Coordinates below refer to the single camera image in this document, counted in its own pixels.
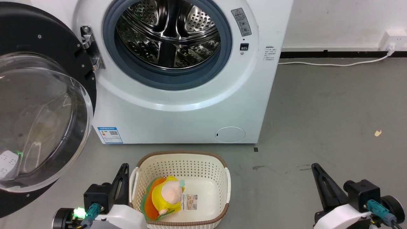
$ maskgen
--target orange cloth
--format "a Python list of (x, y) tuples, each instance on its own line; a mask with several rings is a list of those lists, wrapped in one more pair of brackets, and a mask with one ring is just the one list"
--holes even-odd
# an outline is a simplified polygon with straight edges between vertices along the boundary
[(150, 189), (148, 190), (146, 202), (144, 203), (144, 211), (147, 215), (147, 217), (151, 220), (156, 220), (160, 214), (158, 213), (157, 209), (155, 208), (152, 198), (151, 198), (151, 193), (153, 192), (153, 189), (163, 183), (166, 179), (164, 177), (159, 177), (153, 183), (151, 184)]

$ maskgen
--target black baseboard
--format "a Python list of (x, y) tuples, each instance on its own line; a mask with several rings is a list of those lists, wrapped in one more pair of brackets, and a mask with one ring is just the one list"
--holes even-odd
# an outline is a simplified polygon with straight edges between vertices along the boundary
[[(282, 52), (280, 58), (381, 58), (387, 52), (369, 51), (369, 52)], [(407, 51), (394, 52), (392, 58), (407, 57)]]

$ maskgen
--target warning label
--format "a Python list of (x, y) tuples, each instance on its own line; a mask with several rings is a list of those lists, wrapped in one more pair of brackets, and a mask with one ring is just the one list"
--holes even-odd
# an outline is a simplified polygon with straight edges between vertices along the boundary
[(250, 29), (249, 21), (247, 20), (243, 9), (242, 8), (233, 9), (231, 10), (231, 12), (234, 16), (234, 19), (237, 22), (237, 25), (240, 28), (240, 33), (242, 34), (242, 37), (251, 35), (252, 30)]
[(266, 46), (263, 60), (271, 61), (276, 58), (277, 49), (274, 46)]

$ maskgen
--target green led light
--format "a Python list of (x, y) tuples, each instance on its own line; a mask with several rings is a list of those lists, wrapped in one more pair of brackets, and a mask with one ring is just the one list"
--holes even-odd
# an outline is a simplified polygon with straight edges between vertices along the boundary
[(82, 208), (82, 207), (78, 207), (78, 208), (74, 209), (74, 216), (75, 216), (76, 218), (84, 219), (85, 216), (86, 216), (86, 211), (85, 211), (85, 209)]

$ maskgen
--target white wall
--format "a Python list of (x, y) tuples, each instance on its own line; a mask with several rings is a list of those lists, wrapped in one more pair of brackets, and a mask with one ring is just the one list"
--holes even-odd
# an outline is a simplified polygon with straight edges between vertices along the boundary
[(294, 0), (283, 51), (377, 51), (387, 29), (407, 29), (407, 0)]

